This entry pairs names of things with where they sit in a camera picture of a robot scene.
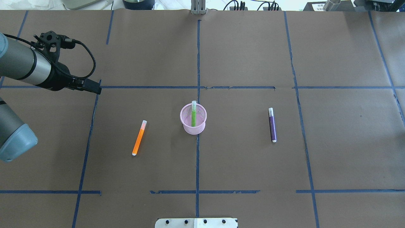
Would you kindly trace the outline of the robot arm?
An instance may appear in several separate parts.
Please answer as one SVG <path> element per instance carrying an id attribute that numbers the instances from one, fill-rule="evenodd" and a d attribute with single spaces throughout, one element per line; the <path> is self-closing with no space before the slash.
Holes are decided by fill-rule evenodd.
<path id="1" fill-rule="evenodd" d="M 96 68 L 96 60 L 89 48 L 79 40 L 59 35 L 54 31 L 34 35 L 35 41 L 1 33 L 1 77 L 28 84 L 29 88 L 60 91 L 64 88 L 87 91 L 97 95 L 102 88 L 90 79 Z M 93 66 L 86 76 L 75 76 L 59 61 L 61 49 L 73 49 L 81 45 L 92 59 Z M 9 163 L 38 144 L 38 138 L 30 126 L 9 105 L 12 101 L 22 104 L 33 98 L 9 93 L 1 98 L 1 161 Z"/>

